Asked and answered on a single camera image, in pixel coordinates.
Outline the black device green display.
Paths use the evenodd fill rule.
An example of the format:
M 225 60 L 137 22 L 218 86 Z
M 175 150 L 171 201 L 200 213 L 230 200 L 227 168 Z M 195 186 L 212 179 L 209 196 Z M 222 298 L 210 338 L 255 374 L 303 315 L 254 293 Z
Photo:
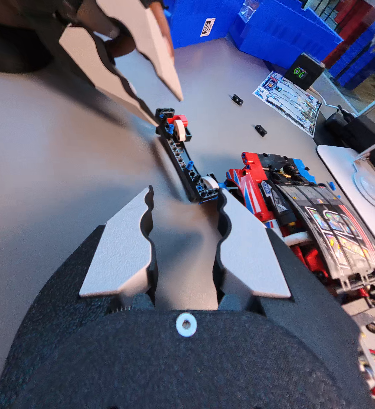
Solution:
M 295 84 L 300 89 L 307 91 L 321 76 L 326 66 L 313 56 L 302 53 L 287 69 L 284 78 Z

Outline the blue storage bin near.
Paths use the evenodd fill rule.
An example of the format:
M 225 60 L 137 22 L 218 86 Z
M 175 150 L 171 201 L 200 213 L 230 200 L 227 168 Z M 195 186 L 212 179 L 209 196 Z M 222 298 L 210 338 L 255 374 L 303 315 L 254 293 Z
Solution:
M 226 37 L 243 0 L 165 0 L 174 48 Z

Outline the person's left hand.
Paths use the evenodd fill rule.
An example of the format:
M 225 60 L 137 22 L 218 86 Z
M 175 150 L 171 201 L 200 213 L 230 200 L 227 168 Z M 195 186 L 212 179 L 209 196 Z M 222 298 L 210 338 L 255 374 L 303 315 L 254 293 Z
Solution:
M 168 53 L 172 59 L 173 64 L 175 63 L 175 51 L 171 38 L 170 27 L 167 18 L 164 13 L 164 8 L 161 1 L 152 1 L 149 8 L 151 9 L 158 26 L 160 28 L 161 34 L 167 44 Z

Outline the white book stand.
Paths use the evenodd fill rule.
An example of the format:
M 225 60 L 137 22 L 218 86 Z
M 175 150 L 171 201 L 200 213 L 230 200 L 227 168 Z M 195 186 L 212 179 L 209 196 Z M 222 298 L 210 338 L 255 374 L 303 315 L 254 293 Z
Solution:
M 374 108 L 375 101 L 357 116 L 366 116 Z M 321 144 L 317 152 L 375 237 L 375 144 L 362 153 L 348 147 Z

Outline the stack of coloured crates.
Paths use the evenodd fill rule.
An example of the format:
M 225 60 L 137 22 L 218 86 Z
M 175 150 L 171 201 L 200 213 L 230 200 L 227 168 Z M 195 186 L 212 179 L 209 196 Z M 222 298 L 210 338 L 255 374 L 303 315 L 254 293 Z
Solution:
M 342 40 L 323 60 L 328 75 L 354 91 L 375 74 L 375 1 L 329 1 L 319 16 Z

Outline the red blue lego car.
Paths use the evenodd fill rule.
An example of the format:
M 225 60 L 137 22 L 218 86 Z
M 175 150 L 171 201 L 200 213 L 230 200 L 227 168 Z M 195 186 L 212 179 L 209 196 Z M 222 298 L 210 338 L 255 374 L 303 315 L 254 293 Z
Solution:
M 358 367 L 375 400 L 375 238 L 301 160 L 243 152 L 225 186 L 272 229 L 357 324 Z

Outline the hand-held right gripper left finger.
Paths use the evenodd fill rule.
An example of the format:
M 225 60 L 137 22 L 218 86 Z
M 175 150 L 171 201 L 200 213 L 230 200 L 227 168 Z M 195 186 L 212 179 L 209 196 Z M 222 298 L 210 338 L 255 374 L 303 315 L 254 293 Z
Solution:
M 79 290 L 81 299 L 111 297 L 120 309 L 154 309 L 158 284 L 151 185 L 104 225 L 94 256 Z

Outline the blue plastic bin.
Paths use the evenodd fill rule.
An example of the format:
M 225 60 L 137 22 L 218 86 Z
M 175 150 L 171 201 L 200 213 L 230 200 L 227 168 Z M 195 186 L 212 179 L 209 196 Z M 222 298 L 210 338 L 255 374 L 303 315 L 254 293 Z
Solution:
M 239 12 L 230 36 L 241 52 L 289 68 L 299 55 L 323 61 L 343 39 L 300 1 L 258 1 L 249 18 Z

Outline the black power adapter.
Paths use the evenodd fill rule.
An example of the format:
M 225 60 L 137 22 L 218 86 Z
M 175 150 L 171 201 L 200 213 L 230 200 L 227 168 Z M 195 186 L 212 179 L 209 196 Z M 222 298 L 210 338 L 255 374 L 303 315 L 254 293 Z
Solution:
M 340 105 L 324 123 L 336 146 L 362 153 L 375 144 L 375 123 L 365 115 L 354 116 Z

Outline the black lego chassis frame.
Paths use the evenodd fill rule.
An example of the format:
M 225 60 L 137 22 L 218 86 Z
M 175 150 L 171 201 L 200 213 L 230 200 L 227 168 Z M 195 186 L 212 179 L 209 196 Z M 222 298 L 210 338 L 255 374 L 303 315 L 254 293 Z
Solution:
M 166 152 L 170 159 L 187 199 L 198 204 L 217 199 L 219 184 L 213 173 L 201 175 L 195 163 L 191 171 L 186 169 L 188 161 L 192 160 L 186 147 L 192 139 L 186 116 L 175 114 L 172 108 L 158 108 L 155 118 L 159 122 L 156 128 L 158 141 L 163 147 L 162 151 Z M 167 133 L 168 124 L 175 126 L 173 135 Z

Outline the lego sticker sheet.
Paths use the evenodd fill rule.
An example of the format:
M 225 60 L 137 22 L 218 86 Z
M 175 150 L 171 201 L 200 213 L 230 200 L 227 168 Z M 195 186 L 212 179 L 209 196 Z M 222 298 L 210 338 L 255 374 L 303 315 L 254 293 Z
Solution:
M 323 102 L 300 89 L 283 75 L 271 71 L 253 95 L 277 111 L 299 129 L 314 137 Z

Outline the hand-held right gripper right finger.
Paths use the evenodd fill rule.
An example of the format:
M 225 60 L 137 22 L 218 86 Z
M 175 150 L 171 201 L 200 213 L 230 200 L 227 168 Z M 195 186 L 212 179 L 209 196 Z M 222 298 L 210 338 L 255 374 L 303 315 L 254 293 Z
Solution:
M 220 310 L 251 309 L 256 298 L 290 300 L 267 228 L 226 188 L 217 198 L 213 282 Z

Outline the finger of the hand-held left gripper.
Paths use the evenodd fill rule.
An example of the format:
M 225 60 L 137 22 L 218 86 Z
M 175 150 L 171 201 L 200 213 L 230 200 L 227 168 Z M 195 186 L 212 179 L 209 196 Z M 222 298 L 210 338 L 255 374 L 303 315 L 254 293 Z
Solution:
M 159 125 L 133 85 L 112 63 L 100 37 L 84 27 L 70 24 L 63 31 L 59 44 L 98 91 L 140 119 L 154 126 Z
M 163 12 L 160 1 L 102 0 L 97 4 L 111 21 L 121 25 L 119 36 L 106 43 L 109 55 L 113 58 L 124 55 L 125 48 L 133 43 L 134 48 L 150 61 L 163 84 L 183 101 L 172 47 L 156 18 Z

